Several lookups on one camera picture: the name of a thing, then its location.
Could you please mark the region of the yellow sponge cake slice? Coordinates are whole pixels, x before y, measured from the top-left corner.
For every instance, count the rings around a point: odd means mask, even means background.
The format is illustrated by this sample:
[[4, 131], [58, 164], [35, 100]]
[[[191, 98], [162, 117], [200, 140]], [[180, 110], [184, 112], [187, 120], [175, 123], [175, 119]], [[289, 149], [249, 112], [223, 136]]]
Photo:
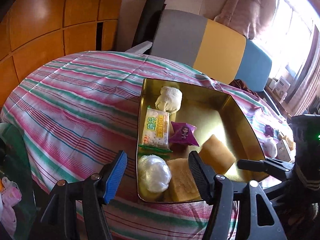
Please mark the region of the yellow sponge cake slice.
[[214, 134], [202, 145], [199, 156], [217, 174], [225, 174], [236, 162], [232, 152]]

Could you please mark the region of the white cardboard box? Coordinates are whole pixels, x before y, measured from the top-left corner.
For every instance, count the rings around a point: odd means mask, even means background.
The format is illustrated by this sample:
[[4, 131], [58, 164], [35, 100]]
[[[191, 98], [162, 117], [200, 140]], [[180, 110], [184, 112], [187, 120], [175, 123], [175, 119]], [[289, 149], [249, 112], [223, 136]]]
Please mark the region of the white cardboard box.
[[289, 163], [293, 162], [291, 150], [285, 139], [281, 139], [277, 143], [277, 158], [281, 161], [285, 161]]

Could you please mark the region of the wooden desk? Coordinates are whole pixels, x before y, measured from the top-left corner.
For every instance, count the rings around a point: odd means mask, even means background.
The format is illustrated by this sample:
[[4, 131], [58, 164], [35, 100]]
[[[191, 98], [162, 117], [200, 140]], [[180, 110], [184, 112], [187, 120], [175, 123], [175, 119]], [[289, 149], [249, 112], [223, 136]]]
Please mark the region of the wooden desk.
[[285, 119], [291, 119], [291, 114], [287, 111], [287, 106], [284, 102], [281, 102], [281, 99], [268, 87], [265, 87], [265, 91], [268, 94], [268, 96], [272, 99], [274, 102], [276, 108], [280, 111], [281, 115]]

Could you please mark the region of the purple snack packet on bed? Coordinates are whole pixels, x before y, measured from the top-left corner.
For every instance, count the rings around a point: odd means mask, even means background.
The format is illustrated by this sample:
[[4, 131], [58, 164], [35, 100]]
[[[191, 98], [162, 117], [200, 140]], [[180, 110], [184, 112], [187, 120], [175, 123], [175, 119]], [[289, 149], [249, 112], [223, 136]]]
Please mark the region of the purple snack packet on bed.
[[274, 129], [270, 125], [265, 125], [265, 132], [266, 137], [274, 137]]

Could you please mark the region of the white product box on desk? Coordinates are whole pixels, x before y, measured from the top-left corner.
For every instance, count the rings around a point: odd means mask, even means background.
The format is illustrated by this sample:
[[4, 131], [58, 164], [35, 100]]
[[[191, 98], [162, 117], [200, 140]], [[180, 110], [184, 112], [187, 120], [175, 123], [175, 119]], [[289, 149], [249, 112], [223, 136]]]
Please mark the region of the white product box on desk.
[[283, 96], [285, 95], [289, 87], [290, 87], [290, 83], [281, 76], [278, 82], [276, 83], [273, 92], [277, 94], [279, 98], [283, 98]]

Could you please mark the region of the pink white clothing pile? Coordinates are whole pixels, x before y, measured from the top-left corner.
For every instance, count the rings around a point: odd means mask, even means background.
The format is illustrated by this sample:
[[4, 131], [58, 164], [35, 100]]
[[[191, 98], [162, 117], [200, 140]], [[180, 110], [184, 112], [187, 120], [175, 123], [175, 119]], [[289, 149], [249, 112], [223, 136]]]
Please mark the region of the pink white clothing pile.
[[22, 200], [18, 185], [7, 177], [1, 179], [1, 223], [4, 230], [14, 239], [17, 226], [16, 214], [13, 209]]

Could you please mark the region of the dark red cloth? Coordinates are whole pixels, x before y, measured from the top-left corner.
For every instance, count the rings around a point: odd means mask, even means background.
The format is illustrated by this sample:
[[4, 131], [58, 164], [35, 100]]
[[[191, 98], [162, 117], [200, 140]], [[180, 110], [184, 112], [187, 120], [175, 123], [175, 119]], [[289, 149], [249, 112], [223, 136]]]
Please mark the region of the dark red cloth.
[[238, 88], [240, 90], [246, 91], [249, 94], [252, 94], [253, 96], [256, 96], [257, 98], [259, 97], [258, 93], [252, 91], [249, 89], [249, 87], [246, 85], [246, 83], [240, 79], [235, 79], [231, 83], [229, 83], [230, 86]]

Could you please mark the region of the yellow sponge cake front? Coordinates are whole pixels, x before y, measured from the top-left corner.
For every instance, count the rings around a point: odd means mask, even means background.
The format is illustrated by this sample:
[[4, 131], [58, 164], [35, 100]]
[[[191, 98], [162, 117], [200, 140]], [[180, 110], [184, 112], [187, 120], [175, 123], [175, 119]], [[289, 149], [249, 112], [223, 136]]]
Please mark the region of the yellow sponge cake front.
[[170, 168], [171, 180], [169, 196], [173, 202], [188, 202], [199, 200], [200, 194], [189, 169], [187, 158], [177, 158], [167, 161]]

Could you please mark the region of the white plastic wrapped ball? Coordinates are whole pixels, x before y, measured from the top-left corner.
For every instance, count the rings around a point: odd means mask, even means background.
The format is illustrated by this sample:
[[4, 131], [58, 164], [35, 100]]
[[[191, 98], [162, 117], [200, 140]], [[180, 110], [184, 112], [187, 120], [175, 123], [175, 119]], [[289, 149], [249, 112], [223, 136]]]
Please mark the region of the white plastic wrapped ball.
[[147, 193], [163, 193], [172, 175], [166, 161], [156, 155], [144, 155], [138, 161], [138, 182]]

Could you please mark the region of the window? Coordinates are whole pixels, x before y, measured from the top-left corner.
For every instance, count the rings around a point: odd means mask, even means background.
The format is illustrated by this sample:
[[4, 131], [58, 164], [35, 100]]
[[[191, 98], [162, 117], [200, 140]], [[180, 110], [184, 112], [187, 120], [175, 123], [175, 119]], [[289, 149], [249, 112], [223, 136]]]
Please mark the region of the window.
[[253, 40], [272, 60], [270, 78], [299, 73], [308, 58], [317, 20], [307, 0], [276, 0], [272, 21]]

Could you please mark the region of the pink green striped bedsheet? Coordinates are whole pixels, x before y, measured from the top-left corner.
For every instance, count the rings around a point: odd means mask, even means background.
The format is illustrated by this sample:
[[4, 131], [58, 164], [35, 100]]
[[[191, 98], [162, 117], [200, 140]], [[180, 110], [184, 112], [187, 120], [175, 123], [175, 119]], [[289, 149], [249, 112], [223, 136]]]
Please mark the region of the pink green striped bedsheet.
[[138, 200], [138, 111], [146, 78], [230, 94], [261, 144], [266, 125], [292, 136], [285, 119], [263, 100], [188, 65], [124, 52], [86, 51], [48, 62], [11, 92], [1, 120], [21, 132], [32, 178], [45, 192], [60, 179], [74, 182], [100, 171], [119, 150], [127, 153], [117, 195], [105, 207], [114, 239], [201, 239], [212, 210], [205, 202], [162, 205]]

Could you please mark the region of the purple snack packet in tin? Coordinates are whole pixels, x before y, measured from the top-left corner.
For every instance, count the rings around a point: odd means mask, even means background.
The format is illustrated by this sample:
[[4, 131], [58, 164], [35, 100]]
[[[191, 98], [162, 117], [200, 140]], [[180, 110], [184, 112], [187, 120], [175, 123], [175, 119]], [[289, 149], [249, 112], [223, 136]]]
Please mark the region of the purple snack packet in tin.
[[181, 144], [187, 146], [197, 146], [197, 142], [194, 132], [196, 131], [196, 126], [184, 123], [184, 122], [171, 122], [173, 134], [169, 138], [169, 143], [172, 144]]

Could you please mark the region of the green white cracker packet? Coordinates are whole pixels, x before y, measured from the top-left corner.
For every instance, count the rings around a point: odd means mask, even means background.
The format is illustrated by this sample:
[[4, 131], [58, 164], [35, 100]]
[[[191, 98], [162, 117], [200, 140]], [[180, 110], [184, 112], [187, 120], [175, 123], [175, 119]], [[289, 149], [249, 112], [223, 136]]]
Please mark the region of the green white cracker packet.
[[170, 153], [169, 147], [169, 113], [153, 109], [146, 109], [141, 141], [142, 148], [156, 152]]

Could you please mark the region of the pink curtain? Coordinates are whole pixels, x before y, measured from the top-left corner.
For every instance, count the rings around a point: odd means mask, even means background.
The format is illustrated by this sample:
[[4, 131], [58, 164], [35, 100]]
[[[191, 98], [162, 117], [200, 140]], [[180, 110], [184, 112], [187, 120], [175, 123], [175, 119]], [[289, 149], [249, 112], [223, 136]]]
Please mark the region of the pink curtain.
[[214, 21], [255, 39], [273, 19], [276, 0], [227, 0]]

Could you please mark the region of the orange wooden wardrobe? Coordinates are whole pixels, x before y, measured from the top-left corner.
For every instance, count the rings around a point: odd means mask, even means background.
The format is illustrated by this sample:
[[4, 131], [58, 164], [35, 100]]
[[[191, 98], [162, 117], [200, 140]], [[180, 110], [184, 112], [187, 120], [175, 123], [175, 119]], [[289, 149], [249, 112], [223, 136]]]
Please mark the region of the orange wooden wardrobe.
[[15, 0], [1, 17], [1, 102], [59, 57], [114, 48], [121, 0]]

